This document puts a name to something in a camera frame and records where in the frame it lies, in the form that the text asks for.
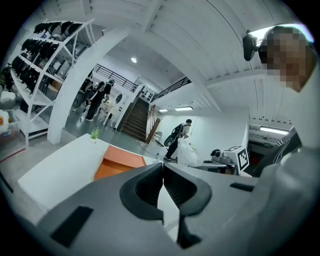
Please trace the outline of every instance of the white ceiling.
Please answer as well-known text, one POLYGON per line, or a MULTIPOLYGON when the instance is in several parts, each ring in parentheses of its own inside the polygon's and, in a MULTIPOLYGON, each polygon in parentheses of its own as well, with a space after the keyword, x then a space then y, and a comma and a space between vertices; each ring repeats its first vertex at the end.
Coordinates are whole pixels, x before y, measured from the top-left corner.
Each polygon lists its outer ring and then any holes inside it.
POLYGON ((252 74, 260 72, 257 54, 250 62, 243 57, 247 30, 295 21, 274 0, 49 0, 41 8, 41 19, 94 18, 96 39, 101 28, 132 28, 114 50, 136 55, 171 82, 182 72, 198 87, 199 108, 248 107, 250 120, 290 122, 282 107, 290 100, 286 90, 252 74))

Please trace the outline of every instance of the white table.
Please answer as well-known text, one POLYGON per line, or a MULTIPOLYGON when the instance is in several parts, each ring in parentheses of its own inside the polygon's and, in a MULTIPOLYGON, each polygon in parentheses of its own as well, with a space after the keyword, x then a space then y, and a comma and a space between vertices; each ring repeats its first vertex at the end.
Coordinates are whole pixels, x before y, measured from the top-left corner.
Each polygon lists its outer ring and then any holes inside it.
MULTIPOLYGON (((42 209, 52 209, 94 180, 110 144, 100 139, 93 144, 88 141, 89 137, 85 134, 60 148, 18 180, 20 187, 42 209)), ((157 161, 146 156, 143 158, 147 165, 157 161)))

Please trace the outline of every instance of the wooden stair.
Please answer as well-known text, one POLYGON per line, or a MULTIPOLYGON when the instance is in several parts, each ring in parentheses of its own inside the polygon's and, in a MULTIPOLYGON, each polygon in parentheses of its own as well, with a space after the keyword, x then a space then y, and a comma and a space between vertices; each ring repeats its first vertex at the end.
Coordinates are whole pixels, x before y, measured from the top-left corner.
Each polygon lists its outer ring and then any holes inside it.
POLYGON ((146 141, 149 104, 139 98, 122 127, 122 132, 142 142, 146 141))

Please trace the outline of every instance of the white pillar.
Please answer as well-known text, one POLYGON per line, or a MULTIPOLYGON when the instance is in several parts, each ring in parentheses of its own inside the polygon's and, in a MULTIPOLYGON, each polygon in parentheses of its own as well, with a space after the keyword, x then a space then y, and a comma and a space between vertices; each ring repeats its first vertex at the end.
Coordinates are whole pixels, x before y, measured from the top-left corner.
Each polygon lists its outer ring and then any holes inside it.
POLYGON ((90 71, 116 44, 126 38, 129 28, 115 28, 101 37, 94 45, 87 49, 73 65, 56 97, 48 128, 47 139, 52 144, 58 144, 61 132, 66 125, 72 103, 87 78, 90 71))

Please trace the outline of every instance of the potted plant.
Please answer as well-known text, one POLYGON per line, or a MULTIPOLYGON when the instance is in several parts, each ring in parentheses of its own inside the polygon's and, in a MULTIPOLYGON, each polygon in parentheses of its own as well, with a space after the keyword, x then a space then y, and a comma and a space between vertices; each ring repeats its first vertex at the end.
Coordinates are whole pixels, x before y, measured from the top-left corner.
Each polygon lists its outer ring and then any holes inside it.
POLYGON ((100 134, 100 129, 98 127, 94 128, 90 134, 89 141, 91 143, 96 143, 96 139, 98 139, 99 134, 100 134))

